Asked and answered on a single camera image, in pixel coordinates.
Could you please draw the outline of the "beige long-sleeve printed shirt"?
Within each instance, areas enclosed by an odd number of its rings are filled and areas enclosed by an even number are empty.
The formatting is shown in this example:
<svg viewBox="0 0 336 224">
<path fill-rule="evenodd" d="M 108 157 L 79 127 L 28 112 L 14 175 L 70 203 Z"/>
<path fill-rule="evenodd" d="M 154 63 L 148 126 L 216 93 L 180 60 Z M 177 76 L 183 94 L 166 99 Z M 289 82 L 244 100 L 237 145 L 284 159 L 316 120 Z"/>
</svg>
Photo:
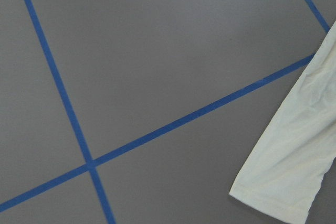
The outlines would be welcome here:
<svg viewBox="0 0 336 224">
<path fill-rule="evenodd" d="M 335 27 L 294 84 L 229 194 L 285 223 L 305 223 L 335 159 Z"/>
</svg>

